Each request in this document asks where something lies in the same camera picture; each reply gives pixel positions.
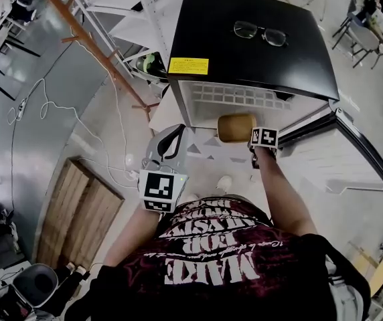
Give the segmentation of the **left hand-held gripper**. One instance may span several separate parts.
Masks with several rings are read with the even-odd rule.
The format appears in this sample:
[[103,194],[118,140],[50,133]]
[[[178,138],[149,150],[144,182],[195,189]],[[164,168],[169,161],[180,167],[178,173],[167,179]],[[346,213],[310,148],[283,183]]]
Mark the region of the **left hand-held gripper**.
[[188,180],[185,169],[189,132],[176,124],[156,134],[147,146],[139,171],[139,198],[146,210],[174,212]]

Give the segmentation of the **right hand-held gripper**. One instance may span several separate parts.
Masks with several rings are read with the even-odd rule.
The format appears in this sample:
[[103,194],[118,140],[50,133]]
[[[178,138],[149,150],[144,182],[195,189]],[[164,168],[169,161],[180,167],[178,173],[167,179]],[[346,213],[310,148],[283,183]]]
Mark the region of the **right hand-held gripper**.
[[254,127],[251,130],[248,149],[252,153],[251,164],[253,169],[259,169],[255,148],[265,148],[272,158],[276,159],[278,149],[279,131],[272,128]]

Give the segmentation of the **black mini fridge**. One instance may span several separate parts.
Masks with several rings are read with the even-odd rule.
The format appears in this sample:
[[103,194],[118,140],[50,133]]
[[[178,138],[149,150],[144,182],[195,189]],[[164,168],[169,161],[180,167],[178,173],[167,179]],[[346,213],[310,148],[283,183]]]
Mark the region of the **black mini fridge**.
[[[242,39],[235,21],[285,32],[287,47]],[[335,74],[310,11],[277,0],[183,0],[168,79],[187,126],[191,86],[262,88],[294,94],[292,110],[219,104],[219,117],[253,114],[279,131],[278,160],[330,193],[383,191],[383,158],[339,105]]]

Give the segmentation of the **person's right forearm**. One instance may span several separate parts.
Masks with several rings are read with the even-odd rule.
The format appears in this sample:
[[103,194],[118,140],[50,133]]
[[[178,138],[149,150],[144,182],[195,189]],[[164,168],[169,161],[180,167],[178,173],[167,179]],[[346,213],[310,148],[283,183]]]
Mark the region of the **person's right forearm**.
[[259,146],[254,151],[274,226],[298,236],[316,234],[308,208],[284,176],[272,152]]

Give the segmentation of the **person's left forearm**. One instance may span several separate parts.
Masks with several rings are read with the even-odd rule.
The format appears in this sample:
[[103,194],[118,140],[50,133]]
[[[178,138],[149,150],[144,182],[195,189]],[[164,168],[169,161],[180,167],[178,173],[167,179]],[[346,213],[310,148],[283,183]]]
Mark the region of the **person's left forearm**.
[[119,265],[128,255],[149,241],[157,230],[159,219],[159,213],[137,207],[108,250],[103,265]]

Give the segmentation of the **triangle patterned mat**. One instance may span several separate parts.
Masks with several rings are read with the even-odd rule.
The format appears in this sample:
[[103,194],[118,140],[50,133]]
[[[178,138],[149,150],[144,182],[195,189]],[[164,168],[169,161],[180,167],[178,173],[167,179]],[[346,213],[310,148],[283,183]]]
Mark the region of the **triangle patterned mat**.
[[187,155],[235,165],[249,165],[252,158],[245,142],[224,143],[218,138],[216,130],[210,128],[189,129]]

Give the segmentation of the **person's right shoe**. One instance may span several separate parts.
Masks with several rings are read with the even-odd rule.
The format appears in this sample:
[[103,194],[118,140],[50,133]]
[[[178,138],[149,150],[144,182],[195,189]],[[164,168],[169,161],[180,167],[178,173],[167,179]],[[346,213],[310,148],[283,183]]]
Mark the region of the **person's right shoe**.
[[224,194],[229,193],[229,190],[232,186],[232,177],[229,175],[224,175],[219,179],[216,184],[216,189],[222,191]]

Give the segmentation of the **green black helmet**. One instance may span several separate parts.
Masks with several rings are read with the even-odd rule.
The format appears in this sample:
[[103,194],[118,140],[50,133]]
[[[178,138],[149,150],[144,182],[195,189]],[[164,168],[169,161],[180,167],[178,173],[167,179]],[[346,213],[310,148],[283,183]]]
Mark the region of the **green black helmet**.
[[138,71],[155,78],[166,79],[167,71],[159,52],[149,53],[137,58],[135,67]]

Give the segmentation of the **black eyeglasses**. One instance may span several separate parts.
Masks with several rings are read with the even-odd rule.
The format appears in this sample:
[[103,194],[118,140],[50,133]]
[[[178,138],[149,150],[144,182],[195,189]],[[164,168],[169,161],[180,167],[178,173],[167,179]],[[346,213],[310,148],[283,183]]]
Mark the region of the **black eyeglasses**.
[[287,47],[288,35],[280,30],[260,27],[247,21],[235,21],[233,32],[242,39],[260,37],[263,41],[274,47]]

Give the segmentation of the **white metal shelf rack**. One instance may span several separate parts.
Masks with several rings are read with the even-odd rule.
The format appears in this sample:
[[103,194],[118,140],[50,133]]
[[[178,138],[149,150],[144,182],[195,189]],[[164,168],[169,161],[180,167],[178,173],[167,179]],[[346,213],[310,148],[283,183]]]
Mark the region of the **white metal shelf rack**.
[[182,0],[76,0],[85,16],[97,18],[100,14],[120,17],[104,37],[117,38],[143,48],[135,55],[124,56],[123,66],[139,56],[157,52],[167,68],[173,36]]

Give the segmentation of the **brown wooden coat rack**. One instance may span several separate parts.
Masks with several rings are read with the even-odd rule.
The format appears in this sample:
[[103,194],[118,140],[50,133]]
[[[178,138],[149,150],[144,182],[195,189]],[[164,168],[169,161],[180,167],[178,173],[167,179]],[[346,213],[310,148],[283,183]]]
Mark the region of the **brown wooden coat rack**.
[[[115,45],[115,42],[106,32],[102,23],[98,20],[93,12],[86,9],[85,0],[48,0],[69,24],[72,35],[62,40],[63,43],[73,41],[83,45],[101,64],[101,66],[108,71],[110,76],[114,79],[114,84],[128,92],[136,101],[132,107],[141,110],[145,113],[148,121],[151,120],[151,112],[158,107],[157,103],[147,104],[138,95],[135,89],[130,85],[129,81],[136,76],[134,71],[126,64],[125,59],[120,49]],[[100,38],[105,42],[110,53],[106,55],[97,45],[94,37],[89,31],[86,31],[80,22],[75,18],[72,12],[72,6],[76,5],[81,10],[85,19],[87,19],[91,26],[95,29]]]

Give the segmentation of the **person's printed black shirt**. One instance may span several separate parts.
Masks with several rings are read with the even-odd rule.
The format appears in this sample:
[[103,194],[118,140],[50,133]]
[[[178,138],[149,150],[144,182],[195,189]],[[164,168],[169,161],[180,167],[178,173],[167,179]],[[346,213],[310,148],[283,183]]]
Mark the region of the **person's printed black shirt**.
[[366,321],[366,279],[326,238],[277,229],[252,203],[177,207],[145,245],[101,267],[65,321]]

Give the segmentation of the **grey dining chair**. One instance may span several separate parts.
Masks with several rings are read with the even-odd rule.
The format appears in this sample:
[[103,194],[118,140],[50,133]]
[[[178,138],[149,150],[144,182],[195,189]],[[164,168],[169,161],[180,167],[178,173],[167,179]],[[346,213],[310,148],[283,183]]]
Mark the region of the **grey dining chair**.
[[365,27],[364,24],[356,17],[354,12],[357,9],[357,1],[350,0],[347,15],[341,23],[340,28],[333,34],[333,37],[339,34],[337,41],[332,46],[335,49],[343,36],[347,35],[352,40],[352,49],[356,45],[360,46],[358,51],[352,52],[352,57],[364,52],[363,56],[353,65],[355,68],[361,64],[370,53],[375,52],[379,46],[379,39],[373,31]]

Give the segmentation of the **round wooden table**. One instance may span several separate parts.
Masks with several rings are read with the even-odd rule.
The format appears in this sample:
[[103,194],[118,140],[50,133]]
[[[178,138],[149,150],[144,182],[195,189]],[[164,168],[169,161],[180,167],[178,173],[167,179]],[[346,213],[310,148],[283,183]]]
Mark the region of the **round wooden table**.
[[370,278],[369,286],[370,286],[370,295],[374,296],[376,292],[382,287],[383,285],[383,259],[382,261],[376,266],[376,269]]

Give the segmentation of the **grey shell chair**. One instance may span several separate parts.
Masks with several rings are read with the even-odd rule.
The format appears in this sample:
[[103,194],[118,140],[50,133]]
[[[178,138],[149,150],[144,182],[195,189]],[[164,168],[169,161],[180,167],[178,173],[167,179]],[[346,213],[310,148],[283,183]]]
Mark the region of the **grey shell chair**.
[[49,266],[36,263],[20,272],[12,282],[19,296],[32,308],[43,306],[58,287],[58,277]]

